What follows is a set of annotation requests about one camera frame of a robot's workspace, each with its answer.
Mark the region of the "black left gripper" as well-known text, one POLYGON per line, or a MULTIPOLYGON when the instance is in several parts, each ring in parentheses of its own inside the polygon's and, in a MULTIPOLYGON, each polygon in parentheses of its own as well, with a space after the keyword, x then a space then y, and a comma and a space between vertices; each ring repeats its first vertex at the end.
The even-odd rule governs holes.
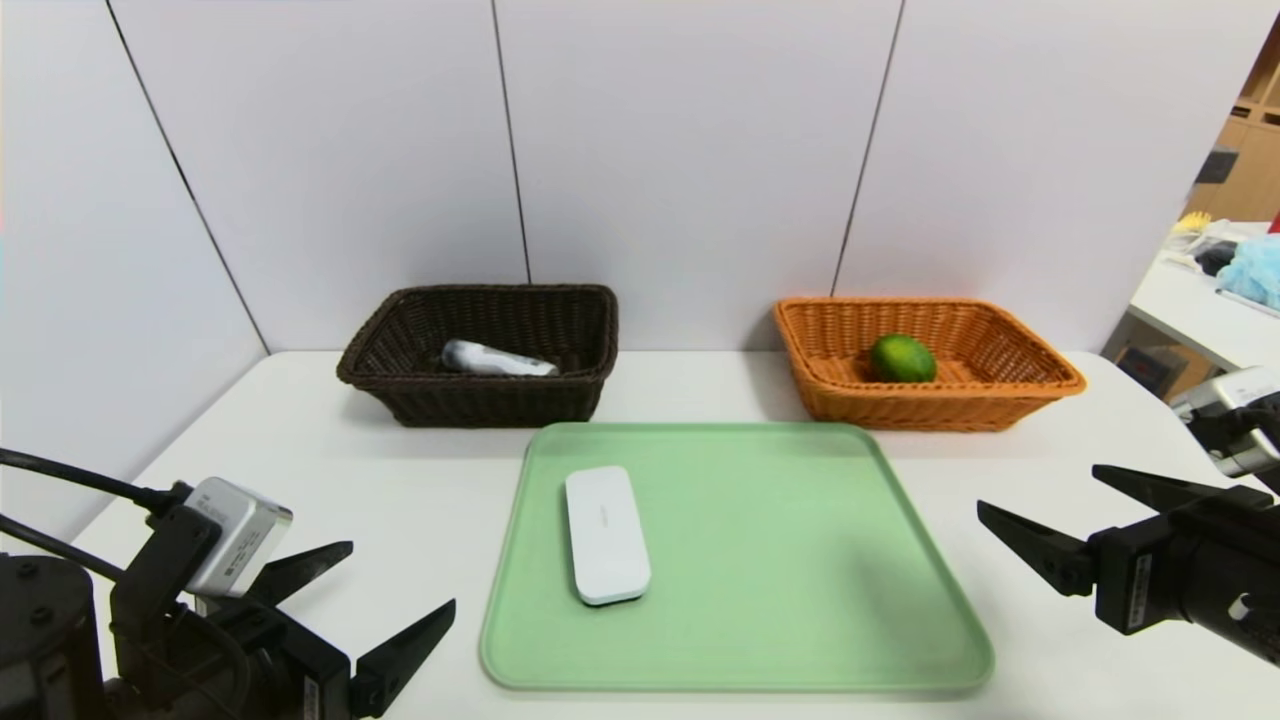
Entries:
POLYGON ((355 551, 340 541, 268 562, 237 600, 168 618, 168 666, 179 673, 170 719, 383 717, 453 626, 449 600, 357 659, 279 610, 355 551))

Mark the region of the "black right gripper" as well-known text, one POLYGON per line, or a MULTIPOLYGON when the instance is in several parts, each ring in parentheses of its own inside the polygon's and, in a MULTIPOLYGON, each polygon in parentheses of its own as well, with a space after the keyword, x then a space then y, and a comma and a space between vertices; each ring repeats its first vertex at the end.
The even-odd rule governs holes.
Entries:
POLYGON ((1277 505, 1244 486, 1219 488, 1096 464, 1096 480, 1156 515, 1091 537, 979 500, 979 523, 1064 597, 1091 596, 1106 625, 1132 635, 1184 621, 1277 665, 1277 505))

